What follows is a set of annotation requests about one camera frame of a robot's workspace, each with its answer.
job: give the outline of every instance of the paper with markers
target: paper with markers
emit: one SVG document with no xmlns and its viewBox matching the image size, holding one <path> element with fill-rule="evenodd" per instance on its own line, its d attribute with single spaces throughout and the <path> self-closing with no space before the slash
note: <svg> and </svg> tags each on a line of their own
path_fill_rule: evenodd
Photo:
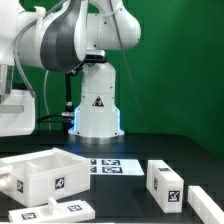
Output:
<svg viewBox="0 0 224 224">
<path fill-rule="evenodd" d="M 90 159 L 92 175 L 142 176 L 144 172 L 136 159 Z"/>
</svg>

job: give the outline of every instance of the green backdrop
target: green backdrop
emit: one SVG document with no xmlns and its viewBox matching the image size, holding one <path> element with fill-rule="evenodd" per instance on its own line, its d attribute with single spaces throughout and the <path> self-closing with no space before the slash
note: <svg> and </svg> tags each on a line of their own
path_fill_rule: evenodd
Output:
<svg viewBox="0 0 224 224">
<path fill-rule="evenodd" d="M 21 0 L 49 9 L 58 1 Z M 125 0 L 139 20 L 140 43 L 126 51 L 147 133 L 186 135 L 224 160 L 224 1 Z M 144 132 L 141 116 L 120 51 L 108 51 L 117 71 L 116 105 L 126 132 Z M 37 93 L 37 117 L 46 114 L 45 71 L 25 68 Z M 72 80 L 73 101 L 80 101 L 82 76 Z M 50 73 L 47 85 L 50 113 L 64 110 L 64 76 Z"/>
</svg>

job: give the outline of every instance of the white machine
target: white machine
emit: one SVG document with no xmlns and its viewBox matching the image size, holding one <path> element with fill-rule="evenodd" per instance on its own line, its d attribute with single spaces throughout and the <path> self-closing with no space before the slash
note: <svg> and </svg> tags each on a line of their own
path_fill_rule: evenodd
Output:
<svg viewBox="0 0 224 224">
<path fill-rule="evenodd" d="M 99 13 L 88 13 L 89 3 Z M 64 74 L 83 67 L 81 103 L 69 133 L 88 143 L 119 139 L 124 132 L 114 104 L 116 72 L 103 50 L 134 47 L 138 21 L 122 0 L 62 0 L 49 12 L 35 8 L 27 12 L 19 0 L 0 1 L 0 136 L 34 130 L 35 93 L 21 63 Z M 12 89 L 15 62 L 28 90 Z"/>
</svg>

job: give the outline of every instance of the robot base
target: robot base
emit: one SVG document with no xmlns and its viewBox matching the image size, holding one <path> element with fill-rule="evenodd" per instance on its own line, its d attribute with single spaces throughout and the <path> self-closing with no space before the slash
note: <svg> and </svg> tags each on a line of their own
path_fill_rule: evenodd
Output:
<svg viewBox="0 0 224 224">
<path fill-rule="evenodd" d="M 111 144 L 111 143 L 117 143 L 117 142 L 123 142 L 124 140 L 124 134 L 117 135 L 114 137 L 104 137 L 104 138 L 96 138 L 96 137 L 83 137 L 77 134 L 73 134 L 71 131 L 69 131 L 69 139 L 76 142 L 82 142 L 86 144 Z"/>
</svg>

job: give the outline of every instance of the white box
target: white box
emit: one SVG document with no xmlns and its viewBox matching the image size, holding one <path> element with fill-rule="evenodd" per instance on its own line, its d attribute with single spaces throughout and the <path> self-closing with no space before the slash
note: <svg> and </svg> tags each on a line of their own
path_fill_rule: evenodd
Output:
<svg viewBox="0 0 224 224">
<path fill-rule="evenodd" d="M 9 172 L 0 172 L 2 192 L 27 207 L 90 189 L 90 160 L 57 148 L 0 159 L 0 164 Z"/>
<path fill-rule="evenodd" d="M 49 198 L 48 205 L 9 211 L 13 223 L 73 223 L 95 218 L 95 211 L 85 201 L 57 203 Z"/>
<path fill-rule="evenodd" d="M 183 179 L 164 161 L 149 160 L 146 187 L 163 212 L 182 211 Z"/>
<path fill-rule="evenodd" d="M 224 212 L 201 187 L 189 186 L 187 200 L 205 224 L 224 224 Z"/>
</svg>

